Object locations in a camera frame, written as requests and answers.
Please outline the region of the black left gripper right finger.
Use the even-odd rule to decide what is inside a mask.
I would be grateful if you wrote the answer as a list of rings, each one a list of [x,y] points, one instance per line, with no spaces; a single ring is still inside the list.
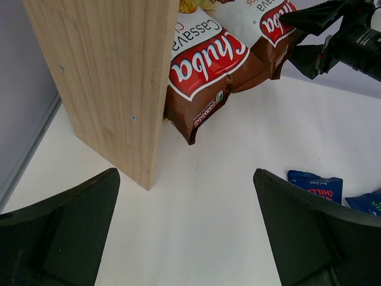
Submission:
[[[253,182],[282,285],[380,285],[380,218],[265,169]]]

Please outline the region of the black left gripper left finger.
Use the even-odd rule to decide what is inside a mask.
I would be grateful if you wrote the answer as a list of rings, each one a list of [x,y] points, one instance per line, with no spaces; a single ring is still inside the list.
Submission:
[[[117,169],[1,215],[1,285],[94,285],[120,187]]]

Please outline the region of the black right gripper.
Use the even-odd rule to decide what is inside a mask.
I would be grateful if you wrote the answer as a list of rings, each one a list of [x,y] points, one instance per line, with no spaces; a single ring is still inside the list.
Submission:
[[[313,35],[321,35],[342,18],[339,30],[326,38],[324,46],[296,45],[289,61],[309,79],[344,63],[379,81],[380,29],[371,23],[379,11],[373,1],[326,1],[281,15],[283,24]]]

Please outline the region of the blue Burts spicy chilli bag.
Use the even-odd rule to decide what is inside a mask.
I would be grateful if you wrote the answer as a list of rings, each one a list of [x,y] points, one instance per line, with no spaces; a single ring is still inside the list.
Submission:
[[[341,178],[322,178],[313,173],[289,170],[287,179],[288,182],[312,194],[342,204],[343,179]]]

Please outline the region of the brown Chuba cassava chips bag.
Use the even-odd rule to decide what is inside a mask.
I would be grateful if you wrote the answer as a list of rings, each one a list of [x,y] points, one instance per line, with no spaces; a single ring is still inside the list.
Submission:
[[[193,1],[180,1],[164,115],[189,145],[231,93],[253,88],[269,68]]]

